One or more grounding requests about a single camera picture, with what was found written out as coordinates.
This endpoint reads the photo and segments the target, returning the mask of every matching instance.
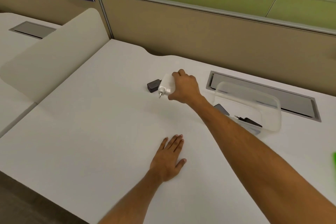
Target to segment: transparent plastic container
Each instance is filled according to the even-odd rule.
[[[232,84],[221,82],[218,84],[213,106],[220,104],[229,117],[254,135],[261,132],[278,132],[281,128],[280,101],[269,94]],[[257,126],[239,120],[249,118]]]

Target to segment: beige partition panel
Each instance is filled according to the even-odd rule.
[[[64,25],[88,8],[99,11],[107,34],[111,38],[99,0],[0,0],[0,12],[24,15],[42,21]]]
[[[336,96],[336,37],[141,0],[102,0],[114,38]]]

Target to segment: desk surface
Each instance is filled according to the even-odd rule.
[[[39,41],[39,39],[9,31],[25,21],[52,28],[60,27],[17,14],[0,13],[0,67]],[[0,79],[0,137],[34,106],[33,101]]]
[[[268,223],[200,118],[146,84],[184,68],[201,93],[211,70],[316,98],[322,122],[282,112],[264,139],[336,204],[336,98],[110,40],[0,140],[0,170],[89,223],[145,174],[162,139],[183,134],[181,173],[163,184],[145,223]]]

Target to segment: person's right hand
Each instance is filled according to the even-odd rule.
[[[168,96],[169,100],[177,100],[181,103],[191,105],[202,98],[196,78],[187,75],[183,69],[172,73],[175,79],[175,91]]]

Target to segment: white power adapter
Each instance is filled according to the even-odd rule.
[[[175,91],[175,79],[170,74],[165,74],[158,88],[159,98],[162,95],[170,95]]]

